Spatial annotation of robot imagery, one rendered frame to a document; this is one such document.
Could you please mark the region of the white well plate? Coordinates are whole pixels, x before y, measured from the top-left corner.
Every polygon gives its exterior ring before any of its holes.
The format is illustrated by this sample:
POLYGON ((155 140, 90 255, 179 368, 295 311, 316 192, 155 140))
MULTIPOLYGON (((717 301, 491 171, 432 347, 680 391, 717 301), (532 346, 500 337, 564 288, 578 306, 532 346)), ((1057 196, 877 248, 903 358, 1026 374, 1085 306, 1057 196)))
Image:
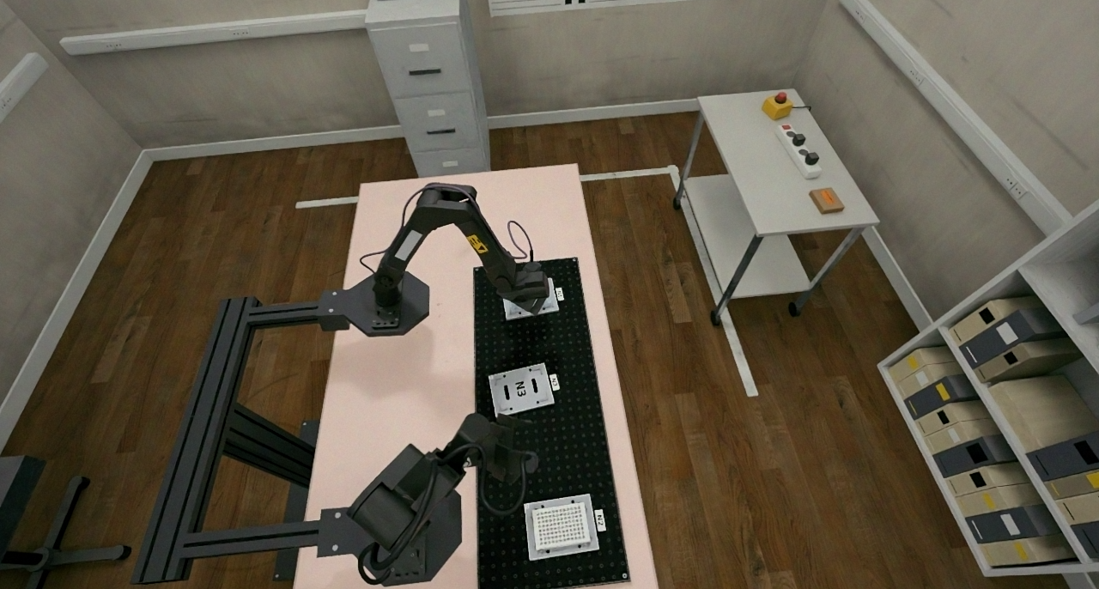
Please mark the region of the white well plate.
POLYGON ((532 510, 537 551, 591 542, 584 502, 532 510))

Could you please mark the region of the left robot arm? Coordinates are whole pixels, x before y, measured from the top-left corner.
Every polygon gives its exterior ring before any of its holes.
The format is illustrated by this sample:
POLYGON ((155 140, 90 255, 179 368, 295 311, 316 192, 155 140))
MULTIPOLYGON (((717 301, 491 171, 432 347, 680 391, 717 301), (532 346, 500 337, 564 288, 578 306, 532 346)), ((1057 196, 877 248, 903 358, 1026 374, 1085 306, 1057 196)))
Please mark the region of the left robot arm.
POLYGON ((432 185, 459 187, 464 193, 470 195, 477 204, 477 190, 471 185, 431 182, 424 186, 428 189, 417 198, 417 201, 420 199, 419 204, 402 227, 399 237, 395 240, 392 247, 384 253, 381 264, 379 263, 378 269, 374 273, 371 291, 376 291, 374 292, 376 296, 374 296, 371 327, 375 330, 399 327, 402 280, 408 264, 415 257, 417 249, 422 246, 428 234, 449 224, 459 227, 470 242, 471 249, 476 251, 482 260, 486 275, 498 288, 501 298, 511 302, 517 302, 523 294, 528 300, 550 298, 550 280, 544 271, 539 271, 541 264, 531 262, 539 264, 539 270, 534 273, 515 271, 515 259, 501 249, 477 210, 477 207, 479 209, 480 207, 471 204, 471 200, 458 191, 432 185), (459 202, 462 199, 464 201, 459 202))

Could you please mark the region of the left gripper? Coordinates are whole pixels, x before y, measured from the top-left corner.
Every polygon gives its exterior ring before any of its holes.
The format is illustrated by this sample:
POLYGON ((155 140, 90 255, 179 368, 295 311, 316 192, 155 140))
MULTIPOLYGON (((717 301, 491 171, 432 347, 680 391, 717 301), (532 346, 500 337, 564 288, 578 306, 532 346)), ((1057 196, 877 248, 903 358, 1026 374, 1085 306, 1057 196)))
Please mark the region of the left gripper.
MULTIPOLYGON (((537 271, 539 270, 539 264, 529 262, 528 265, 525 266, 525 268, 523 270, 526 270, 526 273, 537 271)), ((539 298, 539 299, 528 300, 525 298, 525 296, 523 294, 521 299, 519 299, 517 302, 512 302, 512 303, 514 303, 518 307, 521 307, 522 310, 526 310, 528 313, 532 313, 533 315, 539 315, 539 310, 541 310, 542 305, 544 305, 544 302, 546 301, 546 299, 547 298, 539 298), (535 305, 533 305, 534 303, 535 303, 535 305)))

